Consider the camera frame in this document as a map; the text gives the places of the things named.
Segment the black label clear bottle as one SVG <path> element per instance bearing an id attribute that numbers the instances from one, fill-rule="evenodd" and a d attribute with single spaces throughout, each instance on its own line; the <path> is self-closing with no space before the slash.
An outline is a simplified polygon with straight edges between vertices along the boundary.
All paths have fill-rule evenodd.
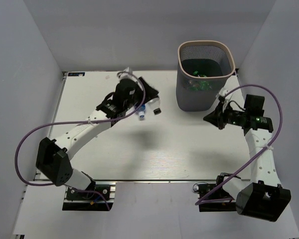
<path id="1" fill-rule="evenodd" d="M 154 113 L 154 115 L 159 115 L 161 113 L 160 109 L 160 98 L 156 97 L 147 102 L 149 109 Z"/>

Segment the blue label clear bottle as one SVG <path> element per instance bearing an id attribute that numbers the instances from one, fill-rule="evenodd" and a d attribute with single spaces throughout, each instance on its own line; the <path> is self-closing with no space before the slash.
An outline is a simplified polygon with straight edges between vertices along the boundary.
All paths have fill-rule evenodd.
<path id="1" fill-rule="evenodd" d="M 144 120 L 145 119 L 145 115 L 146 115 L 146 106 L 145 106 L 145 104 L 141 105 L 137 109 L 137 115 L 139 117 L 139 120 Z"/>

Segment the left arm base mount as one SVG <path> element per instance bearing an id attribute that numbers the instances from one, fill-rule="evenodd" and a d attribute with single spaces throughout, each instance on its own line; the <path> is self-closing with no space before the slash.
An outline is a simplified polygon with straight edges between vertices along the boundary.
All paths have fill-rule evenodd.
<path id="1" fill-rule="evenodd" d="M 67 188 L 64 196 L 63 211 L 78 212 L 107 212 L 114 203 L 116 183 L 97 182 L 95 193 L 77 192 L 72 188 Z"/>

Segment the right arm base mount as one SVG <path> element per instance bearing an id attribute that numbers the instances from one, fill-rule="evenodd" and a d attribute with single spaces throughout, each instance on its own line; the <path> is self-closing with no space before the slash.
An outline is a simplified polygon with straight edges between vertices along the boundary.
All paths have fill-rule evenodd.
<path id="1" fill-rule="evenodd" d="M 198 194 L 198 198 L 200 199 L 205 194 L 210 192 L 215 186 L 216 184 L 209 184 L 207 182 L 197 182 L 193 185 L 192 190 L 194 193 Z M 206 200 L 216 200 L 216 199 L 222 199 L 222 200 L 199 205 L 199 211 L 200 212 L 235 212 L 236 211 L 235 200 L 233 200 L 231 196 L 223 189 L 218 189 L 215 193 L 207 197 Z"/>

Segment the green plastic bottle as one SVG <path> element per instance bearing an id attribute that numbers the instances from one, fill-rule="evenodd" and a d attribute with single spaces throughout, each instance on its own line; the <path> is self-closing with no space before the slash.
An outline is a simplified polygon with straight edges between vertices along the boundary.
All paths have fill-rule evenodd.
<path id="1" fill-rule="evenodd" d="M 192 91 L 208 91 L 208 90 L 211 90 L 212 87 L 211 87 L 210 83 L 208 83 L 206 81 L 202 81 L 202 82 L 189 83 L 189 89 Z"/>
<path id="2" fill-rule="evenodd" d="M 199 78 L 205 78 L 207 77 L 205 74 L 199 72 L 199 71 L 194 71 L 192 74 L 194 77 L 199 77 Z"/>

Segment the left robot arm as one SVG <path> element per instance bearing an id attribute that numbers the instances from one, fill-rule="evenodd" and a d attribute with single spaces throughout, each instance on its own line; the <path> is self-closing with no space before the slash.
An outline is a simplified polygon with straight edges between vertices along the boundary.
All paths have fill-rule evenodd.
<path id="1" fill-rule="evenodd" d="M 55 186 L 69 186 L 78 190 L 85 199 L 95 194 L 96 182 L 87 174 L 71 166 L 71 159 L 89 141 L 113 127 L 129 109 L 149 104 L 154 114 L 160 114 L 159 92 L 142 77 L 139 83 L 126 76 L 120 79 L 114 92 L 105 96 L 102 102 L 87 118 L 63 135 L 44 138 L 39 143 L 36 168 Z"/>

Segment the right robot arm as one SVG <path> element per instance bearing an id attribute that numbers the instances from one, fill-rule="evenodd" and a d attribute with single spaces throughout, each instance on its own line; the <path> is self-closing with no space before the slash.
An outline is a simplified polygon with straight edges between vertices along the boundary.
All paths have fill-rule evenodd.
<path id="1" fill-rule="evenodd" d="M 215 110 L 204 120 L 219 129 L 231 124 L 243 130 L 251 158 L 251 175 L 249 182 L 245 182 L 236 174 L 221 173 L 202 203 L 234 201 L 239 215 L 275 222 L 289 204 L 291 192 L 282 187 L 277 175 L 270 146 L 274 129 L 272 120 L 264 116 L 265 98 L 247 95 L 239 111 L 231 107 L 230 99 L 219 96 L 218 100 Z"/>

